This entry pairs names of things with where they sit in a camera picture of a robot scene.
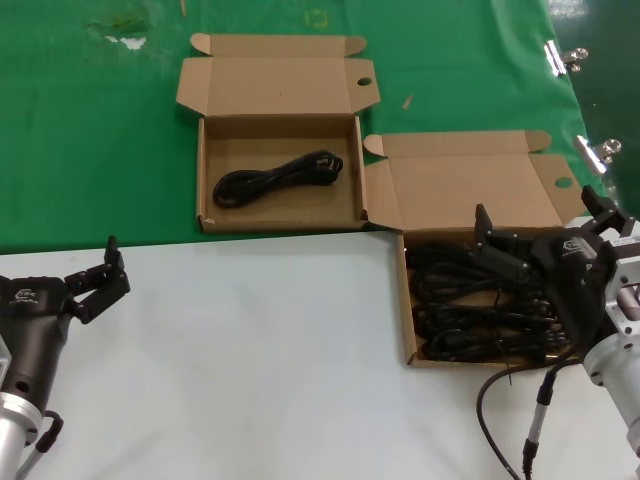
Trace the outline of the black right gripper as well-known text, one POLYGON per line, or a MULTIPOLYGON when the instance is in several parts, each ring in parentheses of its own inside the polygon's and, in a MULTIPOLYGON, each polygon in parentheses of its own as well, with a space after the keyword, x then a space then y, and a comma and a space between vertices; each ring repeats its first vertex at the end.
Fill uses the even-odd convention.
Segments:
POLYGON ((525 284, 532 267, 569 338, 580 351, 614 350, 619 332, 605 312, 605 290, 613 267, 608 239, 631 237, 634 219, 609 197, 584 186, 581 200, 592 220, 580 227, 550 230, 532 237, 496 229, 482 204, 475 209, 473 258, 498 276, 525 284))

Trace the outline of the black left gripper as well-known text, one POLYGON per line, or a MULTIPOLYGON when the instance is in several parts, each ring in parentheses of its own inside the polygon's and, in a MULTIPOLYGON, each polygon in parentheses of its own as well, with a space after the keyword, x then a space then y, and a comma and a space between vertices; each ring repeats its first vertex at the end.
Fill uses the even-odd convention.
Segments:
POLYGON ((67 276, 1 279, 1 337, 11 361, 3 393, 46 403, 71 316, 89 324, 131 291, 117 239, 111 235, 103 263, 67 276))

